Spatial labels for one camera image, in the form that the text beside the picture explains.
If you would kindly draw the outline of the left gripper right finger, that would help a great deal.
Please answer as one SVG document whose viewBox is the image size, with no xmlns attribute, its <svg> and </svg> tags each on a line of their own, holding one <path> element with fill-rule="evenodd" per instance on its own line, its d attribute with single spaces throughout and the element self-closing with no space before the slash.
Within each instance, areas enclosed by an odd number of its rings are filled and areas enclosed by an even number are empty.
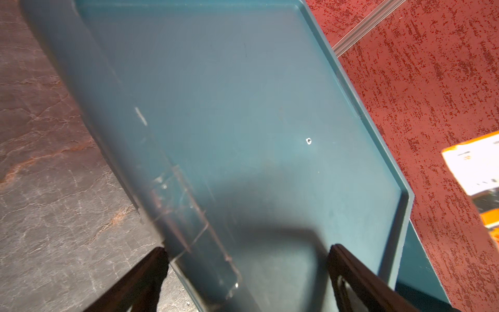
<svg viewBox="0 0 499 312">
<path fill-rule="evenodd" d="M 327 257 L 327 270 L 339 311 L 416 311 L 341 244 Z"/>
</svg>

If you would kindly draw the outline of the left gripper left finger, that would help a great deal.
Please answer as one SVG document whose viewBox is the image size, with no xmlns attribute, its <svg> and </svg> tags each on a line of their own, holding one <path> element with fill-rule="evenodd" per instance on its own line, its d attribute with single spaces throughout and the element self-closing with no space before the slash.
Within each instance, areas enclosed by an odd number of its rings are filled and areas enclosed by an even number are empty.
<svg viewBox="0 0 499 312">
<path fill-rule="evenodd" d="M 166 250 L 156 247 L 85 310 L 157 311 L 168 270 Z"/>
</svg>

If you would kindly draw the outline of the orange flower seed bag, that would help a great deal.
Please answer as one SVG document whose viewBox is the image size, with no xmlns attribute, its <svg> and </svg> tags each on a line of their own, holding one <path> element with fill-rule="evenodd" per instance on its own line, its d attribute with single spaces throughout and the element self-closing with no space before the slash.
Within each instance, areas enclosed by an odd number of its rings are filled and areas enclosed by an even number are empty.
<svg viewBox="0 0 499 312">
<path fill-rule="evenodd" d="M 498 132 L 445 148 L 441 154 L 498 244 Z"/>
</svg>

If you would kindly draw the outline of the teal drawer cabinet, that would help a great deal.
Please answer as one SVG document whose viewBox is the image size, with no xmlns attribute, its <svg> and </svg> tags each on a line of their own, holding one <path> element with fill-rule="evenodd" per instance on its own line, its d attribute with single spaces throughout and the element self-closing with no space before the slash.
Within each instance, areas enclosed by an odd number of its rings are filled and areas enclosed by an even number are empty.
<svg viewBox="0 0 499 312">
<path fill-rule="evenodd" d="M 403 310 L 452 306 L 413 192 L 305 1 L 20 1 L 199 311 L 367 310 L 338 245 Z"/>
</svg>

